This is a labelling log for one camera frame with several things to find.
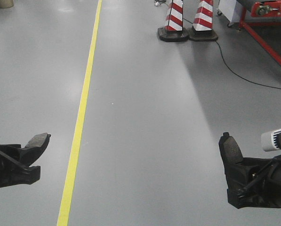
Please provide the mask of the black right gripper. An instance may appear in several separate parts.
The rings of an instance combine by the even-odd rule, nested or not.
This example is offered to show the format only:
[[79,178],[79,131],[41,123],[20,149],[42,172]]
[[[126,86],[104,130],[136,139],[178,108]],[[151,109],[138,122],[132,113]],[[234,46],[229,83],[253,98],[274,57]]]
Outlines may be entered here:
[[[254,187],[243,188],[255,177]],[[235,208],[281,208],[281,155],[225,161],[225,178],[227,201]]]

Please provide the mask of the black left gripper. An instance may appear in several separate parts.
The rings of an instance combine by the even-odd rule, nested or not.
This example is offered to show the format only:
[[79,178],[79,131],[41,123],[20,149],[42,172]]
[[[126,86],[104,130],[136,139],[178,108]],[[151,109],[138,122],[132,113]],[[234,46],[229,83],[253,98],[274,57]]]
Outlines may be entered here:
[[16,165],[5,156],[18,160],[25,166],[32,165],[44,151],[37,147],[21,148],[20,144],[0,144],[0,188],[18,184],[31,185],[40,180],[40,166],[16,170]]

